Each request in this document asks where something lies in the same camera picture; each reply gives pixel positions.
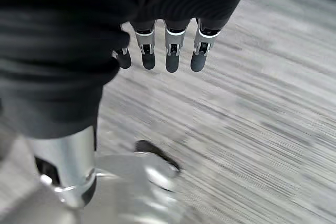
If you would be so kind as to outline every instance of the robotic finger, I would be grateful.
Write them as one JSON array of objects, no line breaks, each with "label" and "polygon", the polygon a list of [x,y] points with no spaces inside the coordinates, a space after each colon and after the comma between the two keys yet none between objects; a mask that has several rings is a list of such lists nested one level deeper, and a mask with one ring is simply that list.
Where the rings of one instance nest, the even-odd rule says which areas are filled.
[{"label": "robotic finger", "polygon": [[197,19],[197,23],[194,52],[190,63],[194,72],[200,72],[204,68],[206,57],[227,20]]},{"label": "robotic finger", "polygon": [[155,20],[148,22],[131,22],[136,40],[142,54],[142,63],[145,69],[155,67]]},{"label": "robotic finger", "polygon": [[174,22],[165,20],[166,37],[166,69],[169,73],[174,73],[179,68],[180,51],[183,47],[185,31],[190,20]]}]

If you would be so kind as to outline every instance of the black sleeve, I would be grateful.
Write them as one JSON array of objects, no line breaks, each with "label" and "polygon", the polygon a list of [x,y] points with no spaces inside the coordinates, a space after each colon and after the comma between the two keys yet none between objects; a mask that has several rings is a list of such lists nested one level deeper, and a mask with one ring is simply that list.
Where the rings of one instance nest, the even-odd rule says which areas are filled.
[{"label": "black sleeve", "polygon": [[118,72],[118,30],[153,0],[0,0],[0,98],[13,127],[35,138],[93,125]]}]

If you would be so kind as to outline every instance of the gray floor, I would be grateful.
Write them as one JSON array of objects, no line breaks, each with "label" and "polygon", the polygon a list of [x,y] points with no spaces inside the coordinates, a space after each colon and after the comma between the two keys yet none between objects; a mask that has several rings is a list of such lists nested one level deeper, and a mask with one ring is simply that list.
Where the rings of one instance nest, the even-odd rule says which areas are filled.
[{"label": "gray floor", "polygon": [[[331,0],[242,0],[200,73],[190,70],[195,22],[175,74],[164,69],[162,22],[152,71],[133,36],[132,68],[104,93],[99,154],[160,145],[182,163],[182,199],[205,223],[336,223],[335,17]],[[16,141],[0,212],[34,185],[32,171]]]}]

